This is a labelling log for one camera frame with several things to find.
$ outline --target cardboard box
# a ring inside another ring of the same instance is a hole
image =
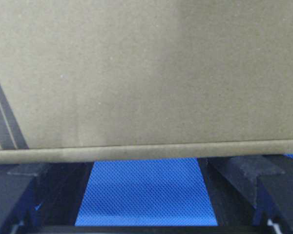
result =
[[[293,153],[293,0],[0,0],[0,163]]]

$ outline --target cardboard surface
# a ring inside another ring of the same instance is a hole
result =
[[[1,0],[0,88],[2,163],[293,153],[293,1]]]

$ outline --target black stripe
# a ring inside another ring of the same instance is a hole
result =
[[[10,107],[10,104],[8,103],[8,100],[6,99],[6,96],[5,96],[1,86],[0,86],[0,104],[3,109],[4,115],[6,117],[7,124],[10,127],[10,130],[13,135],[13,138],[14,138],[14,141],[16,143],[17,148],[18,149],[28,149],[25,138],[21,132],[19,124],[13,114],[13,111]],[[7,126],[4,122],[3,116],[0,116],[0,129],[7,129]]]

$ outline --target black frame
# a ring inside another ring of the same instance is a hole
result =
[[[293,233],[293,159],[198,159],[218,227],[74,227],[93,163],[0,165],[0,234]]]

